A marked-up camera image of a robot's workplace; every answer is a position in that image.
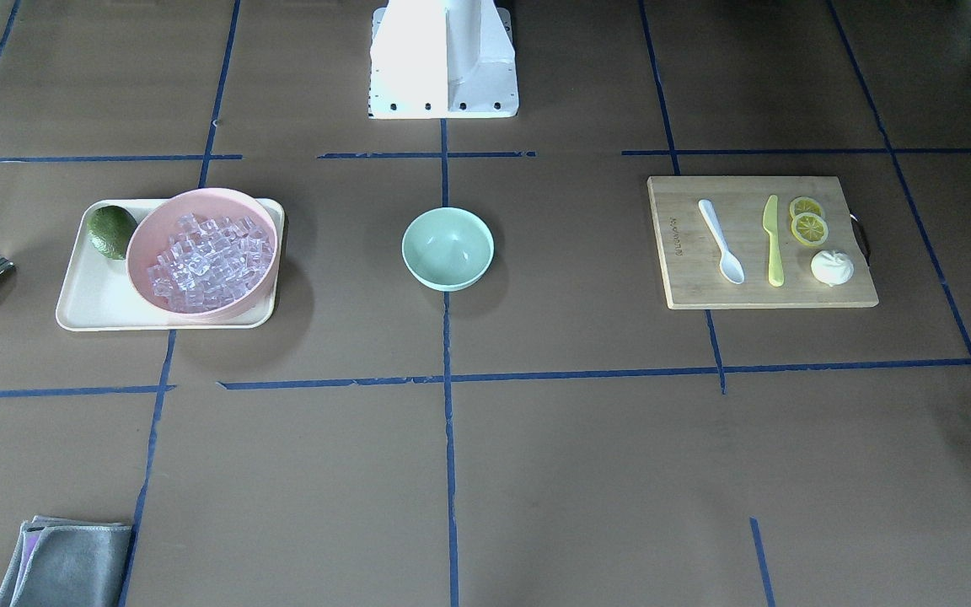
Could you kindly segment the white plastic spoon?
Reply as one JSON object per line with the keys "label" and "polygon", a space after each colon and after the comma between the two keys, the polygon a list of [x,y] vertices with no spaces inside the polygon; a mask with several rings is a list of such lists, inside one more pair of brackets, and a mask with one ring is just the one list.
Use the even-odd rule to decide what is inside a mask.
{"label": "white plastic spoon", "polygon": [[743,265],[741,265],[738,257],[732,253],[731,247],[726,242],[724,230],[716,214],[716,209],[713,207],[712,200],[704,197],[704,199],[698,200],[697,207],[702,219],[704,219],[706,227],[712,235],[714,243],[716,243],[718,254],[720,254],[720,258],[718,258],[718,272],[731,284],[743,284],[745,281]]}

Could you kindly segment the mint green bowl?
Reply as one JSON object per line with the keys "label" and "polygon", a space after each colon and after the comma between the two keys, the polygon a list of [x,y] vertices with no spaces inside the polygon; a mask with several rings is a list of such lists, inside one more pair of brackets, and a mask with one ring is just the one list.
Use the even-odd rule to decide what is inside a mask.
{"label": "mint green bowl", "polygon": [[417,216],[401,239],[402,260],[424,287],[451,293],[478,282],[496,253],[492,231],[473,212],[434,208]]}

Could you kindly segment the clear ice cubes pile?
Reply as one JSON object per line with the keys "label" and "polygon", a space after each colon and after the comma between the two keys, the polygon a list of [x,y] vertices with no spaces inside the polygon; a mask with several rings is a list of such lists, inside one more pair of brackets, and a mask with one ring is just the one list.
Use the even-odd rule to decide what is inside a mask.
{"label": "clear ice cubes pile", "polygon": [[146,266],[152,293],[175,314],[203,314],[243,299],[272,266],[272,239],[251,218],[182,215]]}

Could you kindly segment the pink bowl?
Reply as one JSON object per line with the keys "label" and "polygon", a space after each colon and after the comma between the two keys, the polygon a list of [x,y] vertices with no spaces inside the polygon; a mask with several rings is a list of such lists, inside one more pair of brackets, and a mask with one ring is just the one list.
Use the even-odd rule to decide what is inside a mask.
{"label": "pink bowl", "polygon": [[[148,268],[157,264],[159,253],[169,249],[170,235],[179,231],[178,219],[189,212],[199,219],[249,218],[266,232],[273,247],[274,258],[261,274],[259,283],[243,298],[220,309],[179,314],[170,310],[166,299],[159,297],[152,287]],[[255,199],[245,193],[227,188],[201,188],[181,193],[159,203],[144,219],[131,237],[126,253],[126,268],[132,288],[146,301],[147,306],[165,316],[173,328],[189,326],[220,326],[254,328],[270,318],[275,306],[275,284],[280,272],[282,239],[286,214],[284,207],[269,197]]]}

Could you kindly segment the bamboo cutting board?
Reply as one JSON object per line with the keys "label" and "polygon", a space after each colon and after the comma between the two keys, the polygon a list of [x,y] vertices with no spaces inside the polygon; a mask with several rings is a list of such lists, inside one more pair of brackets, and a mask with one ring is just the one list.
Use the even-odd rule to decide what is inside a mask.
{"label": "bamboo cutting board", "polygon": [[[840,182],[828,176],[653,176],[647,182],[652,224],[671,309],[870,308],[876,288],[861,252]],[[767,197],[779,197],[780,255],[785,284],[767,281],[767,235],[762,215]],[[822,204],[829,237],[820,247],[797,242],[791,232],[790,200],[810,196]],[[743,265],[745,281],[731,284],[718,272],[718,248],[697,207],[712,200],[726,242]],[[828,287],[810,271],[813,255],[841,250],[855,274]]]}

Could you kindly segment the yellow plastic knife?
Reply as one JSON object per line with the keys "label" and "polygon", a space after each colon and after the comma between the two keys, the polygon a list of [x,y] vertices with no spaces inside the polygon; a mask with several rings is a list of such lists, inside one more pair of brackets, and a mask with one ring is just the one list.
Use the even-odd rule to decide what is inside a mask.
{"label": "yellow plastic knife", "polygon": [[771,287],[782,287],[785,284],[785,269],[780,255],[778,205],[778,196],[768,196],[762,215],[762,227],[768,242],[767,281]]}

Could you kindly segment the upper lemon slice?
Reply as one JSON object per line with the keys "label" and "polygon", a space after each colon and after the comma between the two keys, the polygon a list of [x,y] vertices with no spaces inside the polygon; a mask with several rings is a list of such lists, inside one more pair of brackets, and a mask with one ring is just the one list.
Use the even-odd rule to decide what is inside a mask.
{"label": "upper lemon slice", "polygon": [[810,196],[798,196],[790,200],[789,215],[790,219],[797,218],[799,215],[812,214],[818,218],[825,218],[825,211],[822,204]]}

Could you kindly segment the lemon slice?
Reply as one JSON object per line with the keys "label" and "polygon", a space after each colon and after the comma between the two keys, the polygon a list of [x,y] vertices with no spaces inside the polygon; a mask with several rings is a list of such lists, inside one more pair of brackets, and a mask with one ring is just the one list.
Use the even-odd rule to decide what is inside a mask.
{"label": "lemon slice", "polygon": [[790,219],[797,218],[799,215],[812,214],[818,218],[825,218],[825,211],[822,204],[810,196],[798,196],[790,200],[789,215]]}
{"label": "lemon slice", "polygon": [[799,212],[792,219],[791,232],[798,243],[820,247],[829,237],[829,225],[816,212]]}

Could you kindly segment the lower lemon slice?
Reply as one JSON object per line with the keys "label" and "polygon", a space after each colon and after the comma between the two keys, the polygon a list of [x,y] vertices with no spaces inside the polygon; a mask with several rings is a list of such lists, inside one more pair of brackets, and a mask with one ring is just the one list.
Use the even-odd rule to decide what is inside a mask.
{"label": "lower lemon slice", "polygon": [[791,232],[798,243],[820,247],[829,237],[829,225],[816,212],[799,212],[792,219]]}

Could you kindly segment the green avocado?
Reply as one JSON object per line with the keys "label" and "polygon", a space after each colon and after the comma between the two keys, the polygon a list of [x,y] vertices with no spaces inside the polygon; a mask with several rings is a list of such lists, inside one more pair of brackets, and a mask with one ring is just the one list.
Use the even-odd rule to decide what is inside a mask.
{"label": "green avocado", "polygon": [[85,227],[86,237],[98,253],[113,261],[123,261],[138,220],[120,205],[105,205],[89,215]]}

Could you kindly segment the cream plastic tray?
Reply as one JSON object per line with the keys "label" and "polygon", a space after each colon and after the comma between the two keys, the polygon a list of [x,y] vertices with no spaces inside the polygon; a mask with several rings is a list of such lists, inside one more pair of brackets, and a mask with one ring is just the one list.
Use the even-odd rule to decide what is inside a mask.
{"label": "cream plastic tray", "polygon": [[278,268],[274,283],[258,301],[238,314],[224,318],[186,320],[164,311],[132,287],[127,262],[109,259],[89,242],[89,216],[105,205],[119,205],[142,222],[157,210],[163,199],[110,199],[89,205],[81,216],[56,305],[56,321],[70,331],[181,330],[181,328],[255,328],[265,323],[276,308]]}

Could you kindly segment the grey folded cloth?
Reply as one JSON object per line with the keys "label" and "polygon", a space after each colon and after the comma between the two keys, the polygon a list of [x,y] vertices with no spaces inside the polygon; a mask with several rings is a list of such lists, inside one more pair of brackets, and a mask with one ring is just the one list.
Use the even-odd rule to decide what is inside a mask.
{"label": "grey folded cloth", "polygon": [[0,606],[118,606],[132,526],[35,515],[20,524]]}

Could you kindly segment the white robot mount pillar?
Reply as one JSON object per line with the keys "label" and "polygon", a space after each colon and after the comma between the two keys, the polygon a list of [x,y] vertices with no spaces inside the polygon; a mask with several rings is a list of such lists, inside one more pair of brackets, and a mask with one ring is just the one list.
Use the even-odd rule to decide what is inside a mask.
{"label": "white robot mount pillar", "polygon": [[512,15],[494,1],[389,1],[373,12],[367,115],[504,119],[520,107]]}

